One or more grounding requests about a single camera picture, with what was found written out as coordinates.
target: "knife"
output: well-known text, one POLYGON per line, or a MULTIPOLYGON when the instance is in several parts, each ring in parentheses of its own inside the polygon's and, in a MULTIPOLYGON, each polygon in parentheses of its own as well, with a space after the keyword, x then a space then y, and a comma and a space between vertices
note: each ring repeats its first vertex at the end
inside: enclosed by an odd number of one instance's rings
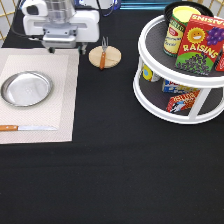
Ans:
POLYGON ((0 131, 55 131, 51 126, 24 126, 24 125, 0 125, 0 131))

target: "raisin box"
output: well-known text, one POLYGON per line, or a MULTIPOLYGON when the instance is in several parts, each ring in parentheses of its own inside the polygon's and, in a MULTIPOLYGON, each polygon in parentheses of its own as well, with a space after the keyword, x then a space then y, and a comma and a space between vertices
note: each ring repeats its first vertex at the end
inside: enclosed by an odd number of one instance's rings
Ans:
POLYGON ((199 90, 199 89, 179 85, 179 84, 176 84, 176 83, 171 82, 171 81, 166 80, 166 79, 164 79, 163 85, 162 85, 162 91, 164 93, 182 93, 183 94, 183 93, 194 92, 196 90, 199 90))
POLYGON ((224 20, 192 15, 178 51, 175 67, 208 75, 224 43, 224 20))
POLYGON ((166 110, 170 113, 175 113, 180 110, 191 108, 199 94, 200 90, 183 95, 171 97, 166 110))
POLYGON ((224 45, 222 46, 222 51, 216 60, 215 70, 219 72, 224 72, 224 45))

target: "metal plate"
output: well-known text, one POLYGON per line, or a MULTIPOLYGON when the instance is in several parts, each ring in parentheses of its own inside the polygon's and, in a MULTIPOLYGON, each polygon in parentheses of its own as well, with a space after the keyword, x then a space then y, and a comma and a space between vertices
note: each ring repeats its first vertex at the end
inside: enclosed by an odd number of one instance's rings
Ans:
POLYGON ((6 80, 1 87, 1 96, 11 105, 27 107, 44 100, 52 86, 51 79, 45 74, 26 71, 6 80))

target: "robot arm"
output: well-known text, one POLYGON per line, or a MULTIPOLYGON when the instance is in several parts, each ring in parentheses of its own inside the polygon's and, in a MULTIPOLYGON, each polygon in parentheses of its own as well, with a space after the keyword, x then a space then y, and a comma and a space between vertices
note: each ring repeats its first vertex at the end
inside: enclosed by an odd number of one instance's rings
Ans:
POLYGON ((99 39, 99 12, 111 8, 115 0, 79 0, 91 10, 79 10, 74 0, 26 0, 22 5, 26 35, 42 35, 46 48, 75 48, 99 39))

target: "yellow label can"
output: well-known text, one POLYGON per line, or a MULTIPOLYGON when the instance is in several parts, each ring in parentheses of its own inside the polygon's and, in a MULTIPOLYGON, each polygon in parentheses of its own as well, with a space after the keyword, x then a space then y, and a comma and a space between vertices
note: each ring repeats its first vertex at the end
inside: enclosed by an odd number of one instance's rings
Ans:
POLYGON ((179 6, 173 9, 164 41, 164 52, 166 54, 177 57, 184 31, 192 14, 200 15, 201 13, 190 6, 179 6))
POLYGON ((150 82, 156 82, 160 79, 160 76, 153 72, 147 65, 143 66, 143 77, 150 82))

